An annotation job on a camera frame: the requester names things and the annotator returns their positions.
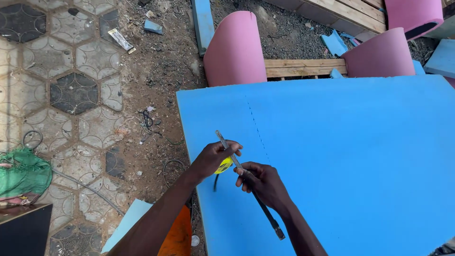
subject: paving tile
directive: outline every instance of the paving tile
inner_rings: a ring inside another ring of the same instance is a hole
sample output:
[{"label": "paving tile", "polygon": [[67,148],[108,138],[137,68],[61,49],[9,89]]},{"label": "paving tile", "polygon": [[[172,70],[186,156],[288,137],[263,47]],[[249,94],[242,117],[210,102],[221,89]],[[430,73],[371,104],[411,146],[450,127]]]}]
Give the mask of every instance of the paving tile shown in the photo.
[{"label": "paving tile", "polygon": [[43,10],[53,10],[60,6],[68,5],[69,1],[63,0],[27,0],[28,3],[41,7]]},{"label": "paving tile", "polygon": [[0,78],[0,111],[23,117],[46,104],[46,82],[25,73]]},{"label": "paving tile", "polygon": [[13,116],[0,113],[0,151],[6,152],[20,145],[20,126]]},{"label": "paving tile", "polygon": [[73,192],[50,185],[37,204],[53,204],[51,226],[49,231],[55,231],[73,219],[76,196]]},{"label": "paving tile", "polygon": [[97,256],[101,252],[101,228],[80,223],[68,225],[49,242],[50,256]]},{"label": "paving tile", "polygon": [[51,35],[75,45],[95,35],[93,18],[80,12],[77,8],[69,8],[52,15]]},{"label": "paving tile", "polygon": [[0,76],[11,74],[18,68],[17,43],[0,40]]},{"label": "paving tile", "polygon": [[[100,178],[93,182],[90,187],[99,192],[118,207],[126,203],[126,195],[119,192],[121,185],[108,178]],[[84,214],[86,220],[103,224],[114,219],[118,213],[101,197],[90,191],[83,189],[79,196],[79,210]]]},{"label": "paving tile", "polygon": [[116,6],[115,0],[74,0],[74,4],[90,13],[98,15]]},{"label": "paving tile", "polygon": [[106,151],[106,173],[119,179],[125,179],[125,160],[121,157],[118,146]]},{"label": "paving tile", "polygon": [[51,84],[51,106],[66,113],[78,115],[96,107],[96,81],[84,75],[71,73]]},{"label": "paving tile", "polygon": [[[43,134],[43,141],[36,148],[36,151],[47,154],[57,153],[58,147],[64,145],[72,138],[71,120],[63,115],[61,111],[47,108],[25,119],[22,125],[22,134],[36,130]],[[25,145],[33,147],[39,143],[40,137],[36,133],[26,136]]]},{"label": "paving tile", "polygon": [[24,4],[0,9],[0,35],[16,42],[28,42],[46,33],[46,15]]},{"label": "paving tile", "polygon": [[69,45],[46,36],[24,44],[22,67],[47,79],[73,67]]},{"label": "paving tile", "polygon": [[100,17],[100,35],[101,38],[107,40],[111,43],[117,44],[117,42],[112,38],[112,36],[108,33],[109,30],[118,27],[118,10],[113,10],[108,12]]},{"label": "paving tile", "polygon": [[119,57],[109,43],[94,41],[76,49],[76,67],[94,79],[102,79],[119,70]]},{"label": "paving tile", "polygon": [[79,118],[79,139],[97,148],[107,148],[123,135],[118,128],[125,118],[106,107],[95,108]]},{"label": "paving tile", "polygon": [[[51,159],[51,164],[57,171],[71,176],[84,184],[93,181],[102,171],[100,153],[79,143],[55,154]],[[78,189],[80,186],[56,174],[52,182],[72,189]]]},{"label": "paving tile", "polygon": [[120,111],[123,106],[123,94],[121,92],[120,77],[112,76],[101,82],[101,100],[105,105],[115,111]]}]

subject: black hexagonal tile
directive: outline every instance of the black hexagonal tile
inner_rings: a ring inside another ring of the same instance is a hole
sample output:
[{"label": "black hexagonal tile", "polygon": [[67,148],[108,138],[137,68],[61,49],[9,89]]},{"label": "black hexagonal tile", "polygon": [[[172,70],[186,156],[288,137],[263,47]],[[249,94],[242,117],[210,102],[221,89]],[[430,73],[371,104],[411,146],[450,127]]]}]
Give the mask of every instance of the black hexagonal tile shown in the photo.
[{"label": "black hexagonal tile", "polygon": [[68,225],[50,238],[50,256],[99,256],[100,252],[101,229],[95,225]]},{"label": "black hexagonal tile", "polygon": [[46,15],[24,4],[0,9],[0,34],[16,42],[27,42],[46,33]]},{"label": "black hexagonal tile", "polygon": [[100,36],[104,40],[108,40],[117,45],[117,42],[112,38],[112,36],[108,33],[109,30],[118,27],[118,10],[113,10],[108,12],[100,17]]},{"label": "black hexagonal tile", "polygon": [[96,81],[72,73],[51,84],[51,105],[70,114],[78,115],[98,103]]},{"label": "black hexagonal tile", "polygon": [[106,152],[106,172],[110,176],[117,177],[119,179],[125,179],[123,175],[125,173],[125,161],[120,158],[120,148],[118,146],[111,147]]}]

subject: tile floor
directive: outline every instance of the tile floor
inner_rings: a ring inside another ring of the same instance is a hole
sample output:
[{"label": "tile floor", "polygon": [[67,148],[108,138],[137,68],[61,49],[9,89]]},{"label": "tile floor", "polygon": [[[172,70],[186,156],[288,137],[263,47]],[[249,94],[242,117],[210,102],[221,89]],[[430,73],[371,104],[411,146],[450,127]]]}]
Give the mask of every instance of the tile floor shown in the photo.
[{"label": "tile floor", "polygon": [[[36,150],[54,168],[125,209],[120,48],[107,33],[116,1],[0,0],[0,151],[40,131]],[[118,225],[103,199],[56,174],[38,202],[54,205],[47,255],[99,255]]]}]

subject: hand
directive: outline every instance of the hand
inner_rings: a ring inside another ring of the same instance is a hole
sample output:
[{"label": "hand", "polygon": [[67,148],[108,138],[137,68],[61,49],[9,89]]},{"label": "hand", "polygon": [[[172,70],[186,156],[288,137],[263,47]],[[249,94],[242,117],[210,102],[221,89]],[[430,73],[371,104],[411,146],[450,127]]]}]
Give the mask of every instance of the hand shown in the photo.
[{"label": "hand", "polygon": [[232,140],[226,140],[226,142],[229,145],[226,150],[219,141],[207,145],[188,168],[187,172],[194,175],[197,184],[214,174],[221,162],[228,156],[234,153],[238,156],[242,155],[239,151],[239,149],[243,149],[242,145]]},{"label": "hand", "polygon": [[247,193],[254,190],[265,205],[278,213],[292,202],[276,168],[255,162],[243,163],[242,167],[234,168],[239,175],[235,183],[237,187],[243,184],[242,190]]}]

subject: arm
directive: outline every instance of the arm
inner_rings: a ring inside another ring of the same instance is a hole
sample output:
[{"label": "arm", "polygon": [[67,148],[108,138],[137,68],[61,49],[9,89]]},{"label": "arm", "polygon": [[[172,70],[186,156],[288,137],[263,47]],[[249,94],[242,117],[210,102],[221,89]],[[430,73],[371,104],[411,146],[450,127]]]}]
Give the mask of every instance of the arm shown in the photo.
[{"label": "arm", "polygon": [[188,170],[177,179],[107,255],[157,255],[172,223],[190,197],[192,190],[206,177],[212,175],[225,158],[233,153],[240,155],[238,150],[242,149],[240,144],[235,141],[227,141],[227,143],[230,147],[226,150],[224,150],[221,142],[207,145]]},{"label": "arm", "polygon": [[243,163],[236,186],[250,193],[253,189],[261,201],[274,209],[283,220],[295,253],[298,256],[327,256],[322,245],[292,202],[275,168],[254,162]]}]

